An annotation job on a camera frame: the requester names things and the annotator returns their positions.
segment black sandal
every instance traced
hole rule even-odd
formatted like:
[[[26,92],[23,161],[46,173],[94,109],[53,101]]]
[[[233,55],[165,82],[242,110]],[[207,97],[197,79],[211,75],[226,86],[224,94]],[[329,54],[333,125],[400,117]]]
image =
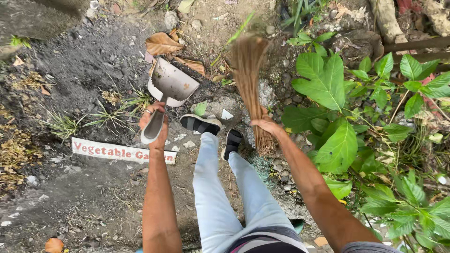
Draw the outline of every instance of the black sandal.
[[[187,130],[197,131],[200,134],[209,132],[217,135],[222,126],[222,123],[217,119],[204,119],[195,114],[181,116],[180,123]]]
[[[239,132],[236,129],[231,129],[230,131],[228,131],[228,134],[226,135],[226,146],[222,150],[222,153],[220,154],[222,159],[228,161],[228,158],[232,151],[238,152],[238,147],[239,144],[241,143],[241,140],[242,140],[241,132]]]

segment white sign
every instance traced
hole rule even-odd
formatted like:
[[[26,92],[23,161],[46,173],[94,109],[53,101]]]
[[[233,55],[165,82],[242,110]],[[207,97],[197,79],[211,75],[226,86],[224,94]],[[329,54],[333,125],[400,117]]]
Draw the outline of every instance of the white sign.
[[[98,158],[133,161],[137,163],[149,162],[149,150],[109,143],[95,142],[72,137],[72,152]],[[175,164],[176,152],[164,151],[166,164]]]

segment light blue jeans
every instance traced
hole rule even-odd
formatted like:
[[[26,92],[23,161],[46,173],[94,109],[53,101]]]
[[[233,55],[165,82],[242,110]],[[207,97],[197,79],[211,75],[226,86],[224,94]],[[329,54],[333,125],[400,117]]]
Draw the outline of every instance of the light blue jeans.
[[[231,152],[228,162],[244,205],[246,226],[242,227],[217,176],[218,148],[216,136],[202,134],[192,185],[203,253],[223,253],[255,228],[282,226],[294,230],[253,166],[238,153]]]

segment metal dustpan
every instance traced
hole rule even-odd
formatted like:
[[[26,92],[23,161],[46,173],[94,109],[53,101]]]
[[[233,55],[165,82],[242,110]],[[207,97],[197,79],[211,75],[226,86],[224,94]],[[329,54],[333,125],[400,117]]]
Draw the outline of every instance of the metal dustpan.
[[[157,100],[165,102],[166,106],[179,107],[186,102],[199,85],[196,80],[159,57],[150,70],[147,86],[150,94]],[[149,144],[158,138],[163,121],[164,113],[155,111],[142,130],[142,143]]]

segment broom bristles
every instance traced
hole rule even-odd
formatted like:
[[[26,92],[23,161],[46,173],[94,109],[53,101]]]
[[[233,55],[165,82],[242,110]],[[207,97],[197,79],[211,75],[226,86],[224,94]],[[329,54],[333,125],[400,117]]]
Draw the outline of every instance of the broom bristles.
[[[259,68],[268,46],[268,40],[256,36],[239,39],[233,46],[234,78],[251,120],[262,118]],[[259,155],[270,154],[275,146],[272,135],[259,126],[253,127],[253,133]]]

